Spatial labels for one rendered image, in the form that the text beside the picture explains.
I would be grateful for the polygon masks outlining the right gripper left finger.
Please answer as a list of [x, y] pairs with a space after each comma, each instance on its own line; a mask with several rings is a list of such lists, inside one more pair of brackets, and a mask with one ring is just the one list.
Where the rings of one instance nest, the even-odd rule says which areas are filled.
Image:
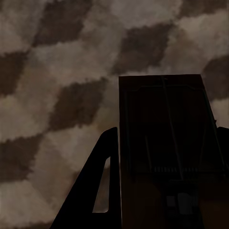
[[[109, 157], [109, 210], [93, 213], [103, 169]], [[101, 134], [50, 229], [122, 229], [117, 127]]]

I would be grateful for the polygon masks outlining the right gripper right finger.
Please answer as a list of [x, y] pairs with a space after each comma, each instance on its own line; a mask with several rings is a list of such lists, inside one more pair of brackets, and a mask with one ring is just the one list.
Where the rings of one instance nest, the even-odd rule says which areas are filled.
[[223, 152], [227, 163], [229, 164], [229, 129], [225, 127], [217, 127], [219, 139], [223, 148]]

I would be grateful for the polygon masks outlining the mousetrap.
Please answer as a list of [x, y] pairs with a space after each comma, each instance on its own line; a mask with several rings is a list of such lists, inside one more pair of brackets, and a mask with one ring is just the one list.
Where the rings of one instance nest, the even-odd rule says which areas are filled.
[[119, 76], [122, 229], [229, 229], [229, 164], [201, 74]]

